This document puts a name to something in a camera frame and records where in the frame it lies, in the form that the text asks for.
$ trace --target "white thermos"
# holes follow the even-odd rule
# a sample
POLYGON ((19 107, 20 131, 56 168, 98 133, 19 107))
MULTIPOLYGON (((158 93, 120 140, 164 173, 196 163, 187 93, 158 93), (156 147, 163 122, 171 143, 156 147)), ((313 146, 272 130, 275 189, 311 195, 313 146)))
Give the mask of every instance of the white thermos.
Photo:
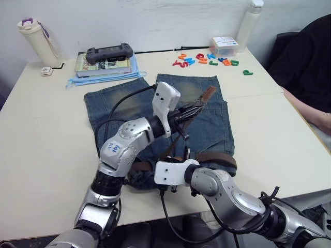
POLYGON ((244 51, 250 35, 252 34, 255 25, 260 17, 262 7, 264 5, 263 0, 252 0, 244 18, 240 25, 236 41, 239 44, 238 52, 241 53, 244 51))
POLYGON ((45 66, 60 66, 58 48, 52 41, 50 34, 37 19, 24 19, 17 24, 17 27, 39 55, 45 66))

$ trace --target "book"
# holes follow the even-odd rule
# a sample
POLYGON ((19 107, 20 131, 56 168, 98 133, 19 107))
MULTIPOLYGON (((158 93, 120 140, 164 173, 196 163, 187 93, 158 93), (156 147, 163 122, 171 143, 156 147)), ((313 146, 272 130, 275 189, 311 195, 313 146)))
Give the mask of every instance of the book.
POLYGON ((115 62, 108 62, 107 59, 102 59, 91 65, 86 60, 86 52, 79 52, 74 71, 79 78, 84 76, 130 73, 131 63, 129 58, 115 62))

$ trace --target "small white object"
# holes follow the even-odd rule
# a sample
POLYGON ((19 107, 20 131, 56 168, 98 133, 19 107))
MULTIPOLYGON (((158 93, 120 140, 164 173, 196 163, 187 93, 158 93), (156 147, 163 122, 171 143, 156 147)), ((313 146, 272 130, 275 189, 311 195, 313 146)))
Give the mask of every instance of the small white object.
POLYGON ((49 66, 43 67, 41 69, 41 75, 42 76, 50 76, 53 73, 53 69, 49 66))
POLYGON ((197 160, 188 159, 183 163, 169 163, 159 161, 156 163, 154 181, 165 185, 186 185, 185 171, 191 164, 199 165, 197 160))
POLYGON ((209 49, 214 55, 230 57, 236 55, 239 45, 231 36, 214 37, 209 49))
POLYGON ((164 138, 171 135, 170 126, 168 123, 168 113, 173 111, 180 99, 180 92, 165 82, 159 82, 156 88, 152 105, 153 115, 159 117, 164 128, 164 138))
POLYGON ((239 53, 244 51, 256 23, 258 22, 263 5, 263 0, 252 0, 236 37, 236 41, 239 43, 239 53))
POLYGON ((45 66, 58 67, 58 48, 49 33, 35 18, 28 18, 17 24, 19 32, 26 38, 45 66))

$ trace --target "jeans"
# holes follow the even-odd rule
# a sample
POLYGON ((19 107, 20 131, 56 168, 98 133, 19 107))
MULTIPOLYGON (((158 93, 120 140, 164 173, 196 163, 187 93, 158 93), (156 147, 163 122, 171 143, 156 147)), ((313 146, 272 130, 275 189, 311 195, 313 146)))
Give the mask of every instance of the jeans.
MULTIPOLYGON (((224 152, 228 155, 234 153, 234 141, 229 121, 227 102, 222 98, 222 93, 216 76, 213 77, 195 77, 195 76, 177 76, 168 74, 159 74, 157 82, 163 81, 174 86, 181 94, 177 107, 195 100, 209 86, 215 86, 217 91, 208 101, 203 111, 194 119, 186 130, 190 139, 183 141, 180 139, 172 151, 171 156, 182 157, 184 146, 191 148, 191 157, 195 153, 204 151, 224 152)), ((90 92, 84 96, 88 117, 93 130, 103 121, 107 120, 109 112, 113 106, 124 96, 147 87, 148 84, 143 78, 133 80, 128 83, 116 85, 97 92, 90 92)), ((132 120, 139 117, 152 117, 153 90, 147 90, 134 95, 122 102, 114 112, 112 119, 132 120)), ((107 138, 114 136, 123 122, 112 121, 109 124, 107 138)), ((103 144, 104 138, 103 125, 98 133, 99 147, 103 144)), ((178 134, 172 134, 170 138, 158 138, 152 144, 141 151, 138 161, 149 161, 155 170, 155 163, 159 156, 170 146, 178 134)), ((235 170, 233 168, 223 167, 215 163, 204 163, 205 167, 219 168, 226 171, 235 170)), ((130 172, 131 184, 136 189, 155 188, 153 172, 130 172)))

